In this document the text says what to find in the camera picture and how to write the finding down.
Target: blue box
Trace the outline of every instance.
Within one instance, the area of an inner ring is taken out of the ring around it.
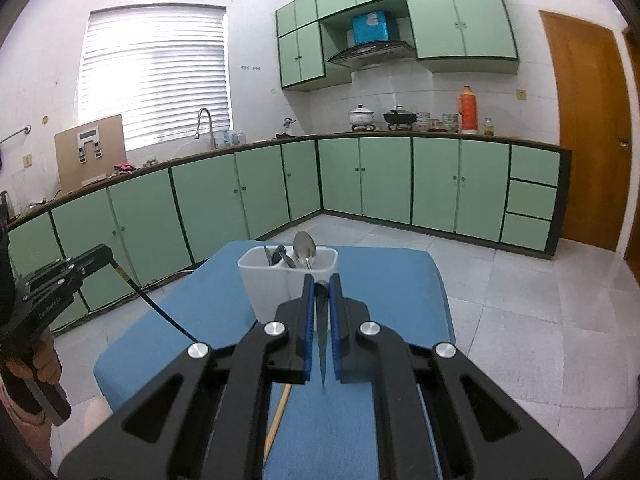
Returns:
[[[398,24],[384,10],[368,12],[351,19],[353,43],[360,45],[371,41],[399,40]]]

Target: blue table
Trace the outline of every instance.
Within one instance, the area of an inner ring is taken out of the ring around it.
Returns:
[[[162,308],[214,348],[236,343],[255,321],[237,261],[247,250],[260,245],[253,241],[228,243],[178,283],[164,298]],[[371,319],[396,330],[412,344],[430,348],[441,341],[455,342],[447,295],[429,253],[335,249],[344,295],[363,301]],[[189,344],[155,312],[141,317],[107,348],[94,367],[95,378],[111,408],[121,406]],[[313,359],[309,383],[292,389],[264,478],[377,478],[370,386],[337,383],[329,355],[323,389],[317,346]],[[274,385],[271,416],[282,388]]]

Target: white wall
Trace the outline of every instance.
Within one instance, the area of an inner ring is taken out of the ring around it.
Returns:
[[[626,73],[632,111],[633,163],[629,200],[618,251],[628,242],[640,174],[640,118],[638,98],[622,31],[626,23],[611,0],[505,0],[520,53],[517,76],[497,74],[431,74],[418,62],[403,62],[353,73],[353,83],[310,93],[314,133],[347,131],[348,112],[363,104],[376,113],[385,127],[382,112],[395,104],[431,116],[456,112],[456,96],[465,84],[478,94],[479,118],[491,117],[497,134],[524,139],[559,142],[556,80],[540,18],[540,9],[552,10],[597,23],[613,30]],[[526,101],[516,99],[525,89]]]
[[[2,145],[4,167],[0,189],[14,202],[51,199],[58,188],[54,135],[77,125],[76,89],[82,42],[89,13],[107,7],[159,2],[225,6],[228,12],[228,57],[234,127],[248,140],[273,137],[286,116],[298,117],[299,132],[310,130],[308,96],[280,89],[275,9],[291,0],[31,0],[0,48],[0,138],[25,124],[33,129]],[[260,71],[242,71],[242,65]],[[43,116],[49,117],[46,125]],[[140,165],[148,157],[206,150],[208,139],[179,139],[129,152]],[[33,166],[23,169],[31,153]]]

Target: tiled floor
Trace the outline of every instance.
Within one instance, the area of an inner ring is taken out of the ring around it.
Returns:
[[[589,472],[635,409],[640,374],[640,288],[615,253],[561,240],[554,261],[364,222],[319,216],[306,230],[318,245],[429,251],[449,295],[456,345]],[[152,297],[161,302],[171,285]],[[147,307],[135,300],[56,339],[72,417],[54,428],[54,468],[80,439],[99,394],[95,359]]]

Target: window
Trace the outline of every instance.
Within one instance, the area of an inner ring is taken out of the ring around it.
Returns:
[[[80,124],[121,114],[127,151],[192,136],[198,111],[231,128],[225,9],[140,6],[89,16],[78,91]],[[203,114],[201,133],[209,131]]]

